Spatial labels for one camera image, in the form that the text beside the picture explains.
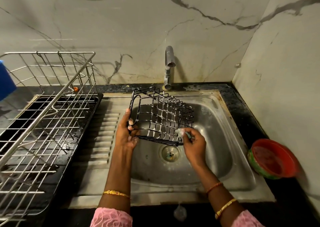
dish drying rack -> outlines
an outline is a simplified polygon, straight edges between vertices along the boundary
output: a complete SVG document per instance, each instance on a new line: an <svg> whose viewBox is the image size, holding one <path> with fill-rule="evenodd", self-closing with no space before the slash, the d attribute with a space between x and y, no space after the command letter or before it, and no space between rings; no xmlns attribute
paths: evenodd
<svg viewBox="0 0 320 227"><path fill-rule="evenodd" d="M0 102L0 226L18 226L52 200L101 101L95 52L0 56L17 89Z"/></svg>
<svg viewBox="0 0 320 227"><path fill-rule="evenodd" d="M192 127L194 118L191 106L155 87L136 88L130 109L139 138L171 146L183 145L176 130Z"/></svg>

black wire basket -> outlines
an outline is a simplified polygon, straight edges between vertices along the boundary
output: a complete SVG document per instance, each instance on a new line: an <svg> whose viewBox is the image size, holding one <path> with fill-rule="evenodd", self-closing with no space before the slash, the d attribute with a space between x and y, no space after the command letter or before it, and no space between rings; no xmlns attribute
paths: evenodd
<svg viewBox="0 0 320 227"><path fill-rule="evenodd" d="M134 130L141 139L171 146L183 145L176 130L191 127L193 109L159 88L135 89L130 102Z"/></svg>

faucet spout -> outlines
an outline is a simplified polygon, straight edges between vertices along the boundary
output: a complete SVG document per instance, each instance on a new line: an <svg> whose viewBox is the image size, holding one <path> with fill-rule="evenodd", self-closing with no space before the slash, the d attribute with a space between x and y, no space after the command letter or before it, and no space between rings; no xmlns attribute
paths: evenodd
<svg viewBox="0 0 320 227"><path fill-rule="evenodd" d="M165 70L164 70L164 88L171 89L171 68L175 67L174 49L167 46L165 49Z"/></svg>

sink drain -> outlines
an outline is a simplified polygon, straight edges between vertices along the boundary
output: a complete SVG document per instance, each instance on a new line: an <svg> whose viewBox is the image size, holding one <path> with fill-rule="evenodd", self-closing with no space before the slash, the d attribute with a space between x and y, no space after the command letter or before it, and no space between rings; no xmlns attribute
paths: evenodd
<svg viewBox="0 0 320 227"><path fill-rule="evenodd" d="M161 156L166 162L175 162L180 156L180 152L177 147L165 146L161 151Z"/></svg>

pink sleeve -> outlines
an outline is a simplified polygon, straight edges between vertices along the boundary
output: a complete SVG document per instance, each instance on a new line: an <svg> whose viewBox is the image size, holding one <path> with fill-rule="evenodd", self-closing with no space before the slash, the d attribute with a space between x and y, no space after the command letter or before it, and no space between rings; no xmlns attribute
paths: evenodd
<svg viewBox="0 0 320 227"><path fill-rule="evenodd" d="M90 227L132 227L132 217L124 211L99 207L94 212Z"/></svg>
<svg viewBox="0 0 320 227"><path fill-rule="evenodd" d="M231 227L263 227L263 225L248 210L244 210Z"/></svg>

